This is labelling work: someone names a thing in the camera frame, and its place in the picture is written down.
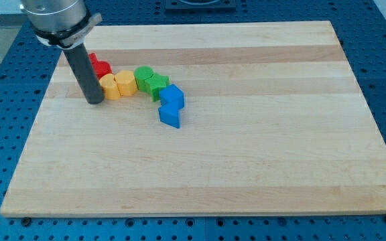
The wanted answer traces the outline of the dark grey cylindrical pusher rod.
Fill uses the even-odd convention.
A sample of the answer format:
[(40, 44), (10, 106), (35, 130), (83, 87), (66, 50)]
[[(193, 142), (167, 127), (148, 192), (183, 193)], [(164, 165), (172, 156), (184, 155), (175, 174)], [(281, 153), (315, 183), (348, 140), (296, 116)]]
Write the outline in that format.
[(104, 94), (84, 44), (63, 50), (68, 64), (89, 104), (99, 104)]

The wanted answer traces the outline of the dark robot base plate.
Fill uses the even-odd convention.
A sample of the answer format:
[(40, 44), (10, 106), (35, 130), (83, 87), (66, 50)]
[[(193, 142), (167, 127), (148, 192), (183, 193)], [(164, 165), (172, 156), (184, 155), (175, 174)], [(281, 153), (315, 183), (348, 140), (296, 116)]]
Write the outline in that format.
[(234, 10), (237, 0), (165, 0), (166, 11)]

